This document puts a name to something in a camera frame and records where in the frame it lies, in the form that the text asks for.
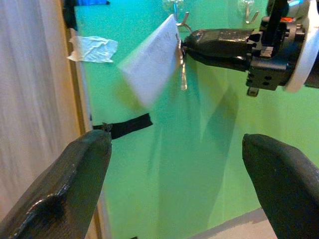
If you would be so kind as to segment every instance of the metal key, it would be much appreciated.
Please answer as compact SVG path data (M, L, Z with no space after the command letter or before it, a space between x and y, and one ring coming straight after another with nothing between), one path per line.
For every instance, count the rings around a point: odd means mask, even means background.
M178 51L179 51L179 63L181 65L181 90L187 90L187 77L186 77L186 53L181 46L181 39L176 35L178 41Z

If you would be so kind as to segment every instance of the green backdrop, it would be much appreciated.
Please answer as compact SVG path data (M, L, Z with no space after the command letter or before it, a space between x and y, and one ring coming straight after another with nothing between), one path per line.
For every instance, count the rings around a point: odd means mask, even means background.
M267 0L255 2L264 15ZM248 28L236 0L185 0L185 9L193 30ZM189 57L188 90L179 89L177 72L156 104L142 108L117 65L167 16L161 0L76 7L80 36L119 42L114 63L84 63L93 125L146 112L154 123L113 141L105 182L113 239L184 239L260 207L242 160L245 133L292 144L319 164L315 89L261 90L251 98L247 73L207 67Z

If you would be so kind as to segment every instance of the metal hook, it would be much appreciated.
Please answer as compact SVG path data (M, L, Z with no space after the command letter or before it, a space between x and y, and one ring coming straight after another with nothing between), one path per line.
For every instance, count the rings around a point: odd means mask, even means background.
M256 18L258 17L259 11L256 11L255 15L253 16L253 19L251 19L251 21L249 21L249 14L250 14L250 4L251 2L247 1L246 2L246 24L253 24L256 20Z
M179 19L179 10L178 10L178 3L177 1L174 1L174 15L175 15L175 19L176 19L176 26L177 27L185 27L190 33L192 33L192 30L190 28L190 26L186 23L188 16L189 16L189 12L185 13L184 19L182 23L178 23L178 19Z
M185 13L185 17L184 17L184 19L183 19L183 22L182 23L176 23L176 25L177 25L177 27L185 27L190 33L192 33L192 30L191 30L191 28L190 28L190 26L189 25L187 25L187 23L186 23L186 21L187 21L187 19L188 19L188 16L189 16L189 12L186 12Z

